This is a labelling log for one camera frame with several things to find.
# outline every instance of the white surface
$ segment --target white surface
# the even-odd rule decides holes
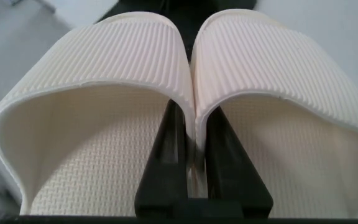
[[[259,0],[255,10],[311,37],[358,86],[358,0]]]
[[[127,13],[67,33],[0,102],[0,157],[21,214],[134,215],[169,98],[193,139],[190,69],[166,18]]]
[[[55,15],[70,28],[94,24],[108,12],[118,0],[43,0],[55,8]]]

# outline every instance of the slipper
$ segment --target slipper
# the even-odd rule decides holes
[[[358,89],[313,40],[221,11],[198,33],[191,72],[199,166],[220,105],[273,197],[270,217],[357,216]]]
[[[0,157],[22,215],[135,215],[165,106],[194,136],[193,86],[167,18],[130,12],[62,37],[0,102]]]

